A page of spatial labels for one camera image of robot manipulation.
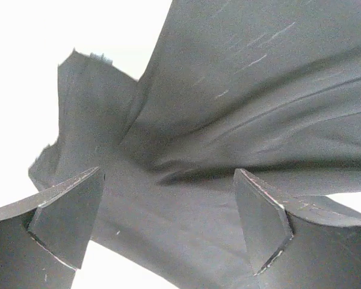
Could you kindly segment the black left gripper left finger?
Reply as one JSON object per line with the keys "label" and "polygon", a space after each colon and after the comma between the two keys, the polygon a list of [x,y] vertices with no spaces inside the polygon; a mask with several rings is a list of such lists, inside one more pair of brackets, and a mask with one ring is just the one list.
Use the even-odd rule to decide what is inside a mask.
{"label": "black left gripper left finger", "polygon": [[81,268],[105,175],[88,169],[0,207],[0,288],[70,288]]}

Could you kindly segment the black trousers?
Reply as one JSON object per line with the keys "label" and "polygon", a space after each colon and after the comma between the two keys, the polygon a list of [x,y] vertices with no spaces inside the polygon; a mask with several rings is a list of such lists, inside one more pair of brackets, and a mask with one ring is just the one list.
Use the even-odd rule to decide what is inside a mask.
{"label": "black trousers", "polygon": [[92,239],[179,288],[261,288],[236,169],[361,170],[361,1],[173,1],[134,81],[73,52],[39,190],[105,172]]}

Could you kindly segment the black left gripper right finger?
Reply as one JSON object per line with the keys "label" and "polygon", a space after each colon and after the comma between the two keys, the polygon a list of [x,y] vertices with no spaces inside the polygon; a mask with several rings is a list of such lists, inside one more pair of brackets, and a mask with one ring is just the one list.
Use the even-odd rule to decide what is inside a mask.
{"label": "black left gripper right finger", "polygon": [[261,288],[361,288],[361,212],[331,199],[361,170],[236,169],[233,188]]}

